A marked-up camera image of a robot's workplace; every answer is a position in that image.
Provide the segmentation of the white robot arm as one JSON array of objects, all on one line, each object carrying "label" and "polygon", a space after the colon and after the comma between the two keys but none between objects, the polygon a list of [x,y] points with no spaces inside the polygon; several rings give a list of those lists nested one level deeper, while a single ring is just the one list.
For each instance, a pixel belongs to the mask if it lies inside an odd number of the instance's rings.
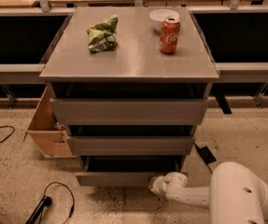
[{"label": "white robot arm", "polygon": [[190,188],[178,172],[153,177],[148,188],[169,201],[207,208],[210,224],[268,224],[268,185],[236,162],[224,162],[207,187]]}]

